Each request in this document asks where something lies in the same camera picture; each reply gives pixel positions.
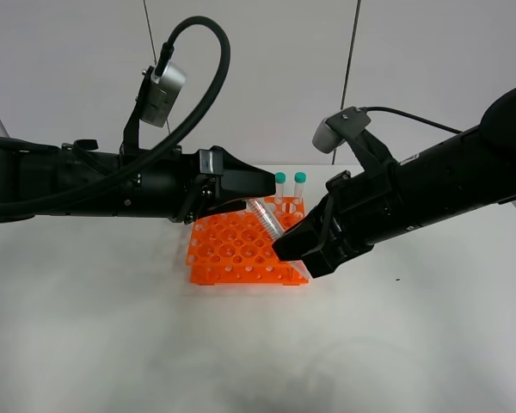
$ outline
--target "white table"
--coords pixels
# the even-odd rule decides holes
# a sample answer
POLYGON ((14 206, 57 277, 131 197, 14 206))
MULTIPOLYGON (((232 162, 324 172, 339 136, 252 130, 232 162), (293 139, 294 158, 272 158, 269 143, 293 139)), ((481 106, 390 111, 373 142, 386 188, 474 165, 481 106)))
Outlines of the white table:
MULTIPOLYGON (((308 206, 344 169, 267 168, 305 171, 308 206)), ((0 225, 0 412, 516 412, 513 206, 307 287, 192 286, 188 235, 157 219, 0 225)))

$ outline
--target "black cable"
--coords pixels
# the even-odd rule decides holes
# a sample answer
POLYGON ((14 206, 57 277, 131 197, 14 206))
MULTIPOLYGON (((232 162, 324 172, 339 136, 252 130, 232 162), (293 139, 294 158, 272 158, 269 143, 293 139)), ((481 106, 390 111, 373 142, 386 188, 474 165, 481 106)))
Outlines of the black cable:
POLYGON ((384 106, 373 106, 370 108, 361 108, 361 110, 365 110, 366 112, 387 112, 389 114, 399 114, 400 116, 403 116, 404 118, 416 120, 417 122, 424 123, 425 125, 437 127, 438 129, 441 129, 441 130, 444 130, 444 131, 450 132, 450 133, 455 133, 456 135, 459 135, 462 132, 462 131, 459 131, 458 129, 454 129, 452 127, 448 127, 448 126, 442 125, 440 123, 432 122, 431 120, 424 119, 419 116, 415 116, 414 114, 408 114, 407 112, 403 112, 402 110, 385 108, 384 106))
POLYGON ((218 38, 221 48, 218 69, 216 70, 216 74, 214 75, 208 90, 203 95, 195 109, 167 138, 163 139, 158 145, 150 151, 147 151, 144 155, 137 157, 126 167, 102 178, 98 182, 91 183, 90 185, 86 185, 81 188, 65 191, 60 194, 43 196, 35 200, 0 203, 0 216, 4 217, 43 213, 58 207, 64 207, 65 205, 94 198, 104 192, 113 190, 123 182, 134 177, 139 171, 154 164, 172 148, 178 145, 180 141, 197 126, 210 106, 214 103, 219 91, 224 85, 224 80, 227 77, 227 72, 230 67, 230 41, 228 40, 224 30, 216 22, 207 17, 189 17, 185 21, 181 22, 170 35, 168 40, 169 44, 174 45, 174 42, 180 33, 193 25, 201 25, 209 28, 218 38))

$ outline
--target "white wall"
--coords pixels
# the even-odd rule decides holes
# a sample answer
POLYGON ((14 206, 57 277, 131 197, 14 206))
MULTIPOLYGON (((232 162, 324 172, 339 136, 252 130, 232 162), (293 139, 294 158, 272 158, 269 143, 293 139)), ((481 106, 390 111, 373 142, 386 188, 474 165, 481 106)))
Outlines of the white wall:
MULTIPOLYGON (((149 0, 157 47, 183 18, 209 15, 232 45, 230 75, 186 151, 222 145, 253 163, 328 163, 310 143, 340 105, 354 0, 149 0)), ((152 63, 141 2, 0 1, 0 116, 13 137, 60 144, 97 138, 115 151, 152 63)), ((189 80, 177 125, 215 70, 218 47, 187 31, 175 61, 189 80)), ((347 105, 408 110, 455 127, 475 125, 516 86, 516 0, 364 0, 347 105)), ((371 130, 405 158, 446 133, 389 114, 371 130)), ((144 145, 165 134, 142 127, 144 145)), ((339 163, 354 163, 340 150, 339 163)))
MULTIPOLYGON (((348 106, 400 108, 465 129, 514 87, 516 0, 363 1, 348 106)), ((448 137, 391 114, 372 118, 370 130, 399 159, 448 137)))

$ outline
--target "orange test tube rack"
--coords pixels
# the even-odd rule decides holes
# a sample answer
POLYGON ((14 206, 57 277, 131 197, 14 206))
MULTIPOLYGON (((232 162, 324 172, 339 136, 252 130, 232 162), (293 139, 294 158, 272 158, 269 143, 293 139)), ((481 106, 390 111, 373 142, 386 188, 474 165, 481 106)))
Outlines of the orange test tube rack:
MULTIPOLYGON (((283 198, 277 205, 273 197, 265 199, 268 207, 288 229, 304 217, 304 203, 283 198)), ((186 264, 191 266, 191 282, 200 286, 217 284, 307 284, 288 262, 280 262, 272 250, 269 237, 258 218, 248 211, 222 213, 197 220, 193 224, 186 264)))

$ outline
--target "robotic arm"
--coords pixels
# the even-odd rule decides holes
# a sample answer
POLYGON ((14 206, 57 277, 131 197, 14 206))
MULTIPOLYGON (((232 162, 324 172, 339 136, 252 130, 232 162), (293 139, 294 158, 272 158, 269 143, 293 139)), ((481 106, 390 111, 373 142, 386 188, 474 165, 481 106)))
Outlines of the robotic arm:
POLYGON ((316 278, 376 243, 490 204, 516 200, 516 89, 480 125, 402 162, 366 130, 367 108, 347 108, 317 129, 329 153, 346 142, 364 169, 327 182, 327 194, 273 244, 283 261, 304 261, 316 278))
POLYGON ((180 23, 164 43, 157 67, 144 71, 119 154, 95 151, 97 142, 61 148, 0 138, 0 222, 34 215, 163 217, 191 223, 214 213, 244 209, 247 198, 275 192, 274 175, 239 161, 219 146, 184 154, 178 143, 205 115, 230 64, 224 30, 205 17, 180 23), (150 151, 139 148, 139 122, 162 127, 185 83, 171 62, 178 35, 202 25, 221 47, 216 76, 191 114, 150 151))

